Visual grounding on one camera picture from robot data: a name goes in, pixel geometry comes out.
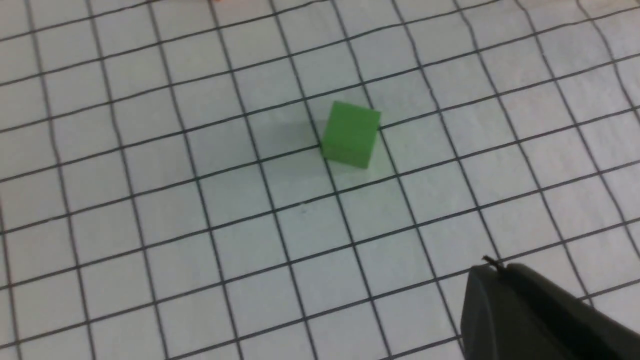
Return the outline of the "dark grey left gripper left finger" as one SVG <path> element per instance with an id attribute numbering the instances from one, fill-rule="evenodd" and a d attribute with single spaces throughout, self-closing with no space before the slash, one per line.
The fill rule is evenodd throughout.
<path id="1" fill-rule="evenodd" d="M 571 292 L 526 265 L 483 260 L 470 269 L 462 304 L 467 360 L 594 358 L 594 334 L 569 312 Z"/>

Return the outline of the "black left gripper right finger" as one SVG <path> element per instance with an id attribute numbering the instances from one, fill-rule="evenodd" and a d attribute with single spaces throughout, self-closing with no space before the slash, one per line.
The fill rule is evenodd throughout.
<path id="1" fill-rule="evenodd" d="M 500 276 L 576 360 L 637 360 L 639 334 L 572 296 L 523 264 Z"/>

